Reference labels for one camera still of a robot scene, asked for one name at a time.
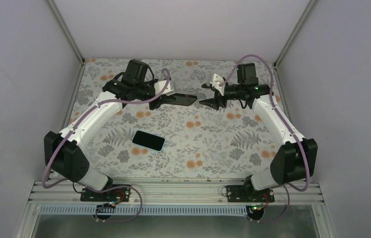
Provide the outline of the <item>phone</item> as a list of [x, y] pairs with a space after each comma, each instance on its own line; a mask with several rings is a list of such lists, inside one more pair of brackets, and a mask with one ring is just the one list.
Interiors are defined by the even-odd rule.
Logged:
[[147, 133], [144, 131], [136, 131], [133, 138], [132, 143], [138, 146], [145, 147], [147, 149], [151, 149], [153, 151], [160, 152], [162, 151], [165, 145], [166, 139], [157, 136], [151, 133]]
[[169, 95], [165, 103], [169, 105], [190, 106], [197, 99], [198, 98], [195, 95], [175, 93], [175, 94]]

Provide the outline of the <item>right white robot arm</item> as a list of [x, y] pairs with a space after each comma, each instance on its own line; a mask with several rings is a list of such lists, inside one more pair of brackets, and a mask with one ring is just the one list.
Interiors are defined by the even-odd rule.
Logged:
[[202, 88], [211, 89], [213, 98], [201, 100], [200, 104], [215, 110], [225, 108], [230, 100], [238, 100], [242, 108], [253, 109], [266, 124], [278, 151], [271, 164], [262, 172], [248, 176], [240, 189], [244, 197], [257, 201], [267, 189], [291, 184], [293, 181], [310, 178], [314, 173], [318, 145], [307, 139], [284, 115], [273, 95], [272, 87], [259, 84], [254, 63], [236, 67], [237, 83], [228, 84], [226, 79], [214, 74]]

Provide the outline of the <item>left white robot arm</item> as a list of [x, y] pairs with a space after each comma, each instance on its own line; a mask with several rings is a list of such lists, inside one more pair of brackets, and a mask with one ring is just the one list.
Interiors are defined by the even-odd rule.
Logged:
[[48, 132], [44, 137], [46, 168], [41, 179], [43, 188], [52, 188], [69, 180], [85, 186], [101, 201], [112, 197], [112, 180], [95, 168], [83, 150], [97, 131], [128, 104], [158, 104], [172, 97], [176, 90], [167, 68], [162, 79], [145, 81], [151, 67], [132, 59], [127, 68], [108, 81], [94, 102], [74, 122], [60, 132]]

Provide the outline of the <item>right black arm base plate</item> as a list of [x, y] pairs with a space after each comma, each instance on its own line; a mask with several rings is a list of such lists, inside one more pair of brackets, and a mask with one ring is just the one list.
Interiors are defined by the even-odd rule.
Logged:
[[220, 194], [227, 198], [229, 203], [274, 202], [274, 192], [271, 188], [254, 190], [244, 185], [227, 185], [221, 188]]

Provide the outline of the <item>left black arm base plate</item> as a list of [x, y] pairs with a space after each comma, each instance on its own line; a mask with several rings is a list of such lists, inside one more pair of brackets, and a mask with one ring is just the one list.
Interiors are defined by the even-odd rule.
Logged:
[[112, 184], [104, 188], [106, 192], [89, 189], [82, 189], [80, 200], [83, 202], [128, 202], [131, 187], [129, 185]]

